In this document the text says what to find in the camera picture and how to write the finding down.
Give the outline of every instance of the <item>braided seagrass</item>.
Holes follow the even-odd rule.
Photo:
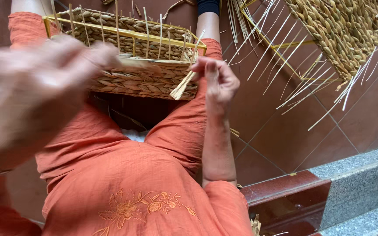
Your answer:
[[[284,1],[345,81],[378,45],[378,0]]]
[[[72,10],[72,13],[74,22],[82,22],[83,17],[80,8]],[[69,12],[61,12],[60,15],[68,16]],[[83,15],[90,45],[96,41],[102,41],[101,29],[92,27],[92,25],[100,26],[99,12],[83,8]],[[109,26],[116,28],[115,15],[101,12],[101,18],[104,27]],[[132,19],[129,17],[119,16],[118,25],[119,29],[136,31],[140,33],[147,32],[145,21]],[[170,39],[172,40],[184,41],[184,35],[188,33],[188,30],[178,29],[176,26],[173,27],[163,25],[161,29],[163,31],[163,37],[168,37],[169,32]],[[148,30],[149,35],[160,36],[160,24],[149,22]],[[76,24],[74,33],[78,40],[81,40],[84,44],[89,45],[83,25]],[[103,33],[106,42],[111,42],[113,45],[118,46],[116,33],[112,33],[107,30],[104,30]],[[72,31],[66,31],[66,34],[71,35]],[[171,91],[175,89],[181,83],[183,78],[185,78],[190,72],[189,65],[193,50],[186,47],[182,57],[183,47],[173,44],[170,45],[168,38],[166,40],[163,38],[161,42],[161,49],[160,43],[150,41],[147,60],[145,59],[147,53],[147,40],[121,35],[119,41],[122,53],[121,57],[154,63],[160,68],[161,73],[141,70],[140,68],[124,68],[122,71],[119,69],[102,71],[103,76],[96,79],[97,83],[91,87],[91,90],[97,92],[125,94],[135,97],[173,99],[170,96]],[[197,84],[191,82],[188,83],[181,96],[181,100],[193,99],[196,92]]]

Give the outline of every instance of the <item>woman's hand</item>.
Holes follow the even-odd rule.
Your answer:
[[[199,77],[207,78],[204,150],[202,152],[202,186],[212,181],[227,181],[236,186],[236,168],[230,142],[228,113],[240,81],[227,63],[199,57],[192,67]]]
[[[38,47],[0,50],[0,170],[33,156],[76,115],[91,78],[113,61],[111,47],[90,51],[58,36]]]
[[[227,117],[230,103],[236,94],[240,81],[224,61],[198,57],[191,68],[199,77],[207,78],[207,115]]]

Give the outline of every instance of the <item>unfinished basket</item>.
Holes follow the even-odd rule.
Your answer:
[[[97,84],[91,87],[92,91],[173,99],[170,93],[179,84],[187,83],[183,81],[187,75],[193,76],[189,66],[196,61],[198,54],[196,49],[202,49],[203,54],[206,51],[205,44],[190,30],[178,26],[119,15],[118,30],[116,30],[116,15],[85,8],[71,10],[71,19],[62,19],[62,16],[69,18],[69,11],[58,13],[57,20],[65,22],[66,25],[71,21],[75,37],[84,44],[91,46],[96,41],[111,42],[115,46],[120,45],[121,57],[143,60],[161,69],[161,73],[135,70],[135,68],[103,71],[103,76],[97,78]],[[45,16],[43,19],[50,37],[49,25],[51,21],[55,21],[55,17]],[[65,33],[72,35],[71,30]],[[194,39],[198,40],[197,44],[192,43]],[[179,98],[191,100],[196,92],[197,84],[188,82]]]
[[[378,45],[378,0],[284,0],[345,81]]]

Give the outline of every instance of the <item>embroidered flower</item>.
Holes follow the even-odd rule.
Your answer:
[[[181,196],[178,195],[178,192],[172,197],[171,193],[167,194],[166,192],[150,197],[148,196],[150,193],[152,193],[152,191],[142,196],[142,191],[140,191],[136,199],[134,191],[132,190],[129,190],[126,194],[124,194],[123,189],[120,189],[115,194],[112,194],[109,199],[109,205],[112,209],[99,212],[99,216],[103,220],[112,220],[112,222],[107,227],[97,230],[92,235],[101,233],[100,236],[108,236],[110,225],[116,223],[118,229],[121,229],[125,222],[131,218],[141,220],[146,223],[147,221],[145,219],[145,215],[137,208],[138,203],[147,205],[147,212],[149,214],[160,210],[161,212],[168,214],[171,212],[169,208],[179,206],[180,208],[185,207],[189,214],[198,217],[191,207],[185,206],[179,202],[179,198],[181,198]]]

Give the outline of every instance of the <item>forearm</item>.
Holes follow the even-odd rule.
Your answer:
[[[207,116],[202,153],[202,176],[202,186],[218,180],[236,185],[236,167],[230,142],[230,122],[227,116]]]

